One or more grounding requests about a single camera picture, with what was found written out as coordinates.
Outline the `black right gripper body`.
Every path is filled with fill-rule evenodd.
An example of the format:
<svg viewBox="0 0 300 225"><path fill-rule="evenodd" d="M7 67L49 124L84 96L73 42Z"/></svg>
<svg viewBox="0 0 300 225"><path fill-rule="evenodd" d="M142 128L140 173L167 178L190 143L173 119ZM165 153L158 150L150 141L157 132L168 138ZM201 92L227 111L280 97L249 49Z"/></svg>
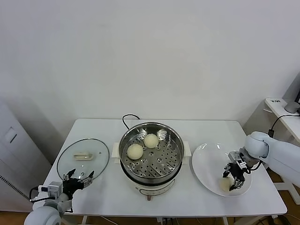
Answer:
<svg viewBox="0 0 300 225"><path fill-rule="evenodd" d="M245 180L244 173L246 172L246 168L241 168L238 163L229 162L227 164L227 171L235 180Z"/></svg>

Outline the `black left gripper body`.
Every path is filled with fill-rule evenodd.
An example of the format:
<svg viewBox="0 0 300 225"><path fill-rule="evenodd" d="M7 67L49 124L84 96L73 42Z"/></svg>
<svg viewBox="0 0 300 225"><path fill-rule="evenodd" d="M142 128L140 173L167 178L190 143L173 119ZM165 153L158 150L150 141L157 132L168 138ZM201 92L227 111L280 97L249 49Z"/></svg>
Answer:
<svg viewBox="0 0 300 225"><path fill-rule="evenodd" d="M75 191L82 190L84 188L84 183L78 178L70 178L68 180L63 180L63 193L67 195L73 195Z"/></svg>

